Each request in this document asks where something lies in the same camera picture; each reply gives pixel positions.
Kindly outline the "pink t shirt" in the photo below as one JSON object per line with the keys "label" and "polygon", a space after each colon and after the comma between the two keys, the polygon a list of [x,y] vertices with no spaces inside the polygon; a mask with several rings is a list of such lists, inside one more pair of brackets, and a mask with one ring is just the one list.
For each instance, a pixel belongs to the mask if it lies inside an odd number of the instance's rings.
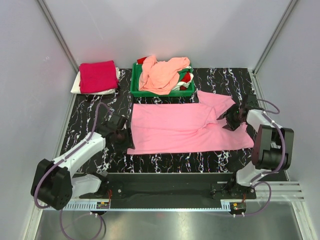
{"label": "pink t shirt", "polygon": [[235,131],[218,119],[235,102],[230,96],[197,91],[198,103],[138,104],[131,116],[134,148],[129,155],[233,151],[252,148],[241,124]]}

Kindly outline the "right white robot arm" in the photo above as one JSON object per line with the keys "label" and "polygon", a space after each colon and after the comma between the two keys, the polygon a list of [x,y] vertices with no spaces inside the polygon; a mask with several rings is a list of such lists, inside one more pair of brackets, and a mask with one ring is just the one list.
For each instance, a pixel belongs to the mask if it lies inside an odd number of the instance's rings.
{"label": "right white robot arm", "polygon": [[228,195],[235,199],[244,194],[245,187],[253,188],[263,177],[287,170],[292,162],[293,129],[282,127],[268,116],[279,114],[278,107],[270,111],[260,107],[259,101],[255,95],[245,95],[240,105],[233,104],[217,118],[226,120],[223,128],[229,131],[246,123],[256,132],[251,162],[238,170],[234,181],[227,185]]}

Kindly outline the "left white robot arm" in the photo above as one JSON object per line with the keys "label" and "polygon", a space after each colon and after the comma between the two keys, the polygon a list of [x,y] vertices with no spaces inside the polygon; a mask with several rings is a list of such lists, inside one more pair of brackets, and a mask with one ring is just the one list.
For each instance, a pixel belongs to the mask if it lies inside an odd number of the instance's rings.
{"label": "left white robot arm", "polygon": [[105,123],[95,123],[92,131],[66,153],[53,160],[41,160],[30,190],[35,205],[42,209],[51,207],[61,210],[72,198],[85,194],[103,198],[108,193],[103,177],[96,173],[81,177],[74,175],[91,157],[105,148],[112,147],[118,152],[134,149],[132,131],[127,122],[126,117],[113,114]]}

